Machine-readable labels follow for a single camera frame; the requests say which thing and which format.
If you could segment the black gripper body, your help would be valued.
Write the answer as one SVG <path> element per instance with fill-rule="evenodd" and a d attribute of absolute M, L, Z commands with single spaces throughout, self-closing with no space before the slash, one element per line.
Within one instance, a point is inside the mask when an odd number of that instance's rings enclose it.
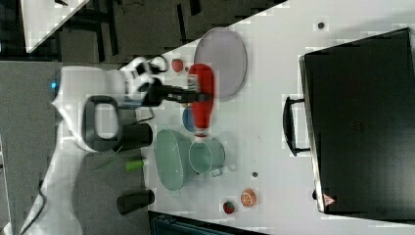
<path fill-rule="evenodd" d="M 179 86 L 164 85 L 159 79 L 141 85 L 145 96 L 141 102 L 143 107 L 158 107 L 163 100 L 179 104 L 210 101 L 212 96 L 200 91 L 185 89 Z"/>

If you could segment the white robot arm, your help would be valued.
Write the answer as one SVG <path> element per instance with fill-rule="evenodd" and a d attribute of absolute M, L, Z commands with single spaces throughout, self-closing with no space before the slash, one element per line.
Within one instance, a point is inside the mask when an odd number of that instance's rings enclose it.
<path fill-rule="evenodd" d="M 64 66 L 52 106 L 58 112 L 57 144 L 38 196 L 19 235 L 82 235 L 74 215 L 72 192 L 83 159 L 89 154 L 125 151 L 149 146 L 153 130 L 143 118 L 121 121 L 120 113 L 154 108 L 164 100 L 190 103 L 197 109 L 196 136 L 207 136 L 215 76 L 210 66 L 193 64 L 188 86 L 172 86 L 158 78 L 167 68 L 138 57 L 118 70 Z"/>

